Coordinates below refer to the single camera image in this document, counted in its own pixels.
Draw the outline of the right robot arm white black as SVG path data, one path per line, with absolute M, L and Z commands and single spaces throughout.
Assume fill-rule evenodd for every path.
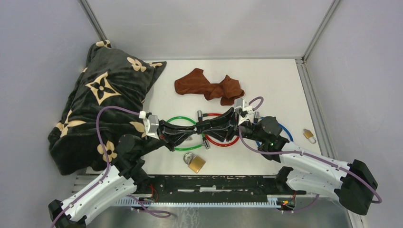
M 339 161 L 311 152 L 281 136 L 276 117 L 251 121 L 252 110 L 231 108 L 227 112 L 197 123 L 207 136 L 225 141 L 233 136 L 249 150 L 283 165 L 275 179 L 277 192 L 306 191 L 337 200 L 347 210 L 366 215 L 372 204 L 382 203 L 378 183 L 369 167 L 360 160 Z

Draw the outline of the green cable lock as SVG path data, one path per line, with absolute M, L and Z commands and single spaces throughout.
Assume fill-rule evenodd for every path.
M 167 120 L 167 122 L 171 122 L 171 121 L 174 121 L 174 120 L 186 120 L 186 121 L 192 123 L 193 125 L 196 125 L 196 122 L 193 119 L 191 119 L 189 117 L 185 117 L 185 116 L 175 116 L 175 117 L 172 117 L 169 120 Z M 184 151 L 196 150 L 196 149 L 199 149 L 201 147 L 205 147 L 206 149 L 210 149 L 210 144 L 207 141 L 207 138 L 206 138 L 206 136 L 204 134 L 202 134 L 202 143 L 201 144 L 191 146 L 191 147 L 185 147 L 185 148 L 175 147 L 175 150 L 184 152 Z

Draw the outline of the blue cable lock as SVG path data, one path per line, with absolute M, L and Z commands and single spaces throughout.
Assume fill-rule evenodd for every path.
M 281 151 L 286 143 L 294 141 L 290 131 L 280 124 L 276 117 L 263 117 L 256 111 L 254 114 L 254 123 L 258 125 L 258 136 L 263 136 L 262 142 L 256 141 L 258 150 L 260 151 Z

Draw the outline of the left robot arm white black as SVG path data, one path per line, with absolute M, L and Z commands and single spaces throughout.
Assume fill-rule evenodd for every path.
M 135 137 L 124 135 L 117 149 L 116 159 L 106 160 L 106 169 L 78 193 L 64 201 L 54 200 L 48 206 L 53 228 L 84 228 L 97 215 L 124 196 L 130 197 L 133 192 L 145 193 L 149 189 L 147 174 L 142 169 L 143 153 L 149 153 L 166 145 L 169 137 L 178 140 L 169 145 L 174 150 L 188 136 L 201 134 L 200 122 L 190 126 L 172 125 L 169 121 L 159 122 L 159 133 L 147 133 L 156 136 L 150 147 L 142 147 L 139 153 L 134 152 Z

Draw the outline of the black padlock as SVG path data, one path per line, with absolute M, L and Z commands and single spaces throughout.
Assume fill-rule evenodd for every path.
M 197 134 L 205 134 L 207 131 L 212 129 L 211 124 L 196 124 L 195 125 L 195 132 Z

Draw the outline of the red cable lock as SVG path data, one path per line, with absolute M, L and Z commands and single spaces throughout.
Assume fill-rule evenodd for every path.
M 198 118 L 199 122 L 201 122 L 204 117 L 208 117 L 208 116 L 216 117 L 216 116 L 220 116 L 220 115 L 221 115 L 220 113 L 203 113 L 201 110 L 197 111 L 197 118 Z M 230 147 L 238 142 L 239 137 L 236 136 L 235 139 L 230 142 L 221 143 L 221 142 L 216 142 L 216 141 L 212 140 L 208 135 L 202 135 L 202 140 L 203 140 L 205 148 L 210 149 L 210 143 L 212 143 L 216 146 L 219 146 L 219 147 Z

